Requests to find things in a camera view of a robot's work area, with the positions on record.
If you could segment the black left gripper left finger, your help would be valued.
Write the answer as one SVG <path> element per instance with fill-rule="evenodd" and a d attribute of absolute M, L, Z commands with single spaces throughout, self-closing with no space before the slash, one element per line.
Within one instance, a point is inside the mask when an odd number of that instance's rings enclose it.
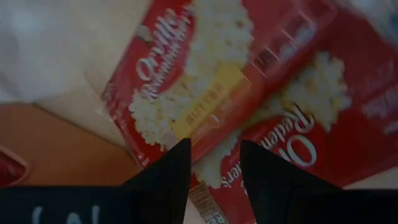
<path fill-rule="evenodd" d="M 191 182 L 191 140 L 122 184 L 129 200 L 129 224 L 183 224 Z"/>

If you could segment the red popcorn bag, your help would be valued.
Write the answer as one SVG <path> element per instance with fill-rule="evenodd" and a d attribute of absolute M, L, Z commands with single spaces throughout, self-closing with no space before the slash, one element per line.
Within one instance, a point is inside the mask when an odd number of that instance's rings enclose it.
<path fill-rule="evenodd" d="M 340 9 L 305 65 L 193 166 L 189 197 L 207 224 L 257 224 L 246 139 L 339 187 L 398 166 L 398 49 Z"/>
<path fill-rule="evenodd" d="M 103 92 L 147 167 L 179 141 L 200 160 L 335 18 L 332 0 L 151 0 Z"/>
<path fill-rule="evenodd" d="M 27 168 L 0 151 L 0 187 L 15 184 L 25 176 Z"/>

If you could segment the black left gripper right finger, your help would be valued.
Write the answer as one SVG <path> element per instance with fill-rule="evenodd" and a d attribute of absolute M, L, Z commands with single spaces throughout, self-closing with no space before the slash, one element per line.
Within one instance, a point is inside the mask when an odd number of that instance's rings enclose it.
<path fill-rule="evenodd" d="M 312 197 L 341 190 L 253 141 L 242 140 L 239 155 L 257 224 L 316 224 Z"/>

